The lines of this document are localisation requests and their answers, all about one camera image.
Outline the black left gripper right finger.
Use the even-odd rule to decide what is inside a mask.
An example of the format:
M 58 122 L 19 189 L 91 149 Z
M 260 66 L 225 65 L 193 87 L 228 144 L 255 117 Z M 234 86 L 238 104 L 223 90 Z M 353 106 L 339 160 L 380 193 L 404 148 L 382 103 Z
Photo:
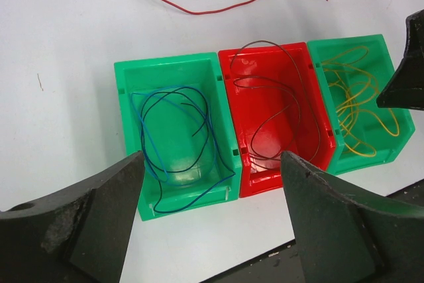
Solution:
M 422 282 L 423 208 L 285 151 L 281 175 L 306 282 Z

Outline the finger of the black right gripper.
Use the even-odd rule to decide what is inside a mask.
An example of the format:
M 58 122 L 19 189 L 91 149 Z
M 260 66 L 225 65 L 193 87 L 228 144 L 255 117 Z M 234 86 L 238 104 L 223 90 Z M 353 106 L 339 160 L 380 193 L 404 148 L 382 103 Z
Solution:
M 423 11 L 406 18 L 403 58 L 376 99 L 379 108 L 423 109 Z

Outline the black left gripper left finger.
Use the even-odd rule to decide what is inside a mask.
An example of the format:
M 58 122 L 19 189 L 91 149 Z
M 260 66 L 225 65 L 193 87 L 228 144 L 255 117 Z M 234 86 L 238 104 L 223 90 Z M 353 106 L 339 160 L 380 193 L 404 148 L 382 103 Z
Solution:
M 143 180 L 138 151 L 1 212 L 1 281 L 119 282 Z

